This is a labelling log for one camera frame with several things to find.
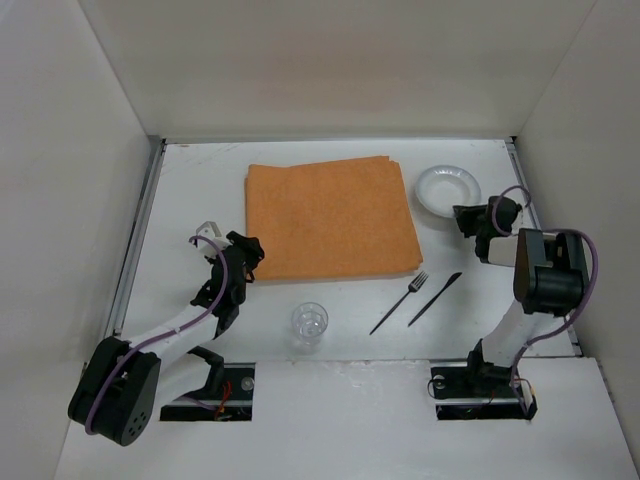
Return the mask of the white round plate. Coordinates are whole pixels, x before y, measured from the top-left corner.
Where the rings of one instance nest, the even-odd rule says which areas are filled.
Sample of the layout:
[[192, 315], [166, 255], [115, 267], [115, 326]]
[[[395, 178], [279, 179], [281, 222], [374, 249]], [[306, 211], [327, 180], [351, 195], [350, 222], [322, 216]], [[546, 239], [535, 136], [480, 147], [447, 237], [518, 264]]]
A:
[[453, 218], [454, 207], [480, 204], [481, 188], [467, 170], [450, 165], [437, 165], [423, 171], [414, 186], [419, 203], [432, 214]]

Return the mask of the clear drinking glass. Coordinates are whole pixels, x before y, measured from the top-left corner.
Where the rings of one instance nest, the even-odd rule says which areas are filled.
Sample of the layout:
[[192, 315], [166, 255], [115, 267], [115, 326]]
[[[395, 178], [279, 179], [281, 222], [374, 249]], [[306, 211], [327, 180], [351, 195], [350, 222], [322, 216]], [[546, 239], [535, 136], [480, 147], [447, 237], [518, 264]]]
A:
[[309, 355], [317, 350], [329, 325], [326, 309], [316, 302], [306, 302], [297, 306], [291, 315], [294, 349]]

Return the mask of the orange cloth placemat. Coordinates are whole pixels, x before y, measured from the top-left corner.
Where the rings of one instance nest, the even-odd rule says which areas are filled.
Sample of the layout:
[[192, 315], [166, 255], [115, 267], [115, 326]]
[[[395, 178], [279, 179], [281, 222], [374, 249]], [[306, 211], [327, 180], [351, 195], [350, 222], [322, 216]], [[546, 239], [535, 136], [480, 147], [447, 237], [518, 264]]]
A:
[[261, 281], [395, 275], [423, 262], [398, 162], [373, 156], [252, 164], [246, 229], [260, 240]]

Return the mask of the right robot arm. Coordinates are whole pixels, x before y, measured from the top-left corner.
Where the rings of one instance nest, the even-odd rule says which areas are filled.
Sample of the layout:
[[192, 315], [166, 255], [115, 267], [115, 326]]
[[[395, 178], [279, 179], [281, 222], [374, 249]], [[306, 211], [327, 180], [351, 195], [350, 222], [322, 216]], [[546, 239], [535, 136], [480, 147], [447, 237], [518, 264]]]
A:
[[[495, 262], [491, 249], [511, 238], [523, 210], [521, 204], [504, 196], [492, 196], [484, 205], [453, 207], [459, 230], [464, 237], [475, 239], [475, 254], [485, 264]], [[495, 329], [467, 357], [465, 381], [477, 391], [509, 386], [526, 350], [559, 333], [538, 335], [540, 317], [576, 313], [589, 291], [586, 241], [579, 233], [547, 234], [521, 228], [516, 239], [514, 300]]]

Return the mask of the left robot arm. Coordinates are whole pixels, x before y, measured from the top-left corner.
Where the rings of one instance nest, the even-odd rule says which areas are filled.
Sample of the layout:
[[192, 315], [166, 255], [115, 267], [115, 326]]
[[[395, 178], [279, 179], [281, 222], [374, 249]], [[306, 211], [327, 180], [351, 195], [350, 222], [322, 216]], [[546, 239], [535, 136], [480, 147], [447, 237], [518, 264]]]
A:
[[207, 348], [236, 320], [265, 253], [235, 231], [224, 241], [190, 239], [211, 266], [209, 279], [176, 317], [136, 337], [110, 336], [95, 348], [67, 415], [89, 435], [132, 444], [149, 422], [248, 421], [255, 367], [230, 364]]

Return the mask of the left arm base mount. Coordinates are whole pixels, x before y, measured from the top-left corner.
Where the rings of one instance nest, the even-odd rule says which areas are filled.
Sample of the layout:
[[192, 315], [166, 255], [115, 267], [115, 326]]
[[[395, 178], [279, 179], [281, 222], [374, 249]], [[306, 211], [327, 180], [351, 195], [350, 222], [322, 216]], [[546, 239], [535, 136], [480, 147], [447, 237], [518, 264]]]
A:
[[252, 420], [255, 363], [226, 363], [202, 346], [187, 355], [200, 367], [207, 364], [203, 386], [186, 392], [159, 410], [161, 422], [248, 422]]

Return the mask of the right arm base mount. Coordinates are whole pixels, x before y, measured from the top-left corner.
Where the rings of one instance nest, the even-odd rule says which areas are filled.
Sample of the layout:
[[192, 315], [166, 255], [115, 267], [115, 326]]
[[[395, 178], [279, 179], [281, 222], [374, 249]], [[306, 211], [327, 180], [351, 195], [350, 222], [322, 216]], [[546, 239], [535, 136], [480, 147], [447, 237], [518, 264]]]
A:
[[437, 361], [430, 366], [428, 393], [440, 420], [524, 420], [538, 413], [531, 383], [519, 372], [484, 359], [477, 344], [464, 360]]

